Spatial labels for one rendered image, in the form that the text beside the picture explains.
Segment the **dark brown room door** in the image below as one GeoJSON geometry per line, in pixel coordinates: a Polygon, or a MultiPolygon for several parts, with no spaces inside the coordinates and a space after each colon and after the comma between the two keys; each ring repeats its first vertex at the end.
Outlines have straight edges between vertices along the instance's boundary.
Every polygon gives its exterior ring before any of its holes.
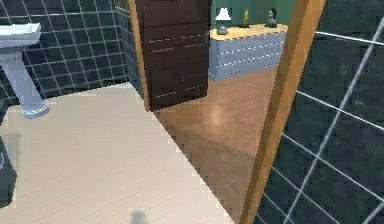
{"type": "Polygon", "coordinates": [[[149,107],[207,95],[211,0],[136,0],[149,107]]]}

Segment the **grey chest of drawers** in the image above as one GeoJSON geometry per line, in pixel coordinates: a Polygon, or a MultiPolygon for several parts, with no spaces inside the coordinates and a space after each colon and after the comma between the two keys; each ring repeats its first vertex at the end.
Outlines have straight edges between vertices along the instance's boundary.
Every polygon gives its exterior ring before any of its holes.
{"type": "Polygon", "coordinates": [[[212,81],[273,68],[279,65],[288,26],[263,24],[249,28],[230,27],[226,35],[210,31],[209,69],[212,81]]]}

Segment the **white table lamp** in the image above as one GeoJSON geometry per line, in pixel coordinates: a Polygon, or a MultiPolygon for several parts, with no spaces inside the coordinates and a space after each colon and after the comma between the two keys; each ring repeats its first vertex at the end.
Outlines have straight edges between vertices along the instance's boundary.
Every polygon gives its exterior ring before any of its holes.
{"type": "Polygon", "coordinates": [[[231,21],[231,17],[229,15],[229,11],[227,8],[221,8],[218,12],[218,15],[215,17],[216,25],[217,25],[217,34],[218,35],[226,35],[228,33],[227,26],[231,21]]]}

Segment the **yellow figurine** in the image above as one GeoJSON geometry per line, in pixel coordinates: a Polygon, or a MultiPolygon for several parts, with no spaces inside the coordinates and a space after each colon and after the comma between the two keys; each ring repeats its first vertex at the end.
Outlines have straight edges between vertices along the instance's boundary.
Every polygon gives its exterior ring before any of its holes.
{"type": "Polygon", "coordinates": [[[243,23],[240,24],[241,28],[249,28],[250,25],[249,25],[249,11],[248,11],[248,8],[246,8],[244,10],[244,14],[243,14],[243,23]]]}

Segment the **dark grey statuette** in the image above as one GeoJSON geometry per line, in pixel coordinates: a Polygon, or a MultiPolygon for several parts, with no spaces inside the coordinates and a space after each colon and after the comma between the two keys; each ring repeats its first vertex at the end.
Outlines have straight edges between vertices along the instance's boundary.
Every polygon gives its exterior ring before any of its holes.
{"type": "Polygon", "coordinates": [[[271,8],[268,11],[268,23],[267,23],[267,26],[269,28],[276,28],[277,27],[276,17],[277,17],[276,9],[275,8],[271,8]]]}

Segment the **wooden door frame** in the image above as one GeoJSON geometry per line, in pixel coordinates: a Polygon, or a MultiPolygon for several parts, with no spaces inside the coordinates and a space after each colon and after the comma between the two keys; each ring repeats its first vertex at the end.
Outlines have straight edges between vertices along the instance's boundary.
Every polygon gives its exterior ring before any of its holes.
{"type": "Polygon", "coordinates": [[[174,103],[155,103],[151,68],[144,55],[144,7],[155,1],[128,0],[144,107],[152,112],[186,156],[234,224],[251,224],[272,169],[295,91],[326,0],[295,0],[282,59],[262,95],[255,83],[216,94],[204,77],[172,87],[174,103]]]}

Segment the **white pedestal sink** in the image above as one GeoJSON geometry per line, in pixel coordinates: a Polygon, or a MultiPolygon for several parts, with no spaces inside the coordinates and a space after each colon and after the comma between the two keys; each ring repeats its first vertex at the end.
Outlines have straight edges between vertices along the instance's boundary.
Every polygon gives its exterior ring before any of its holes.
{"type": "Polygon", "coordinates": [[[23,116],[28,119],[50,111],[23,62],[23,52],[37,44],[40,36],[40,23],[0,25],[0,67],[22,106],[23,116]]]}

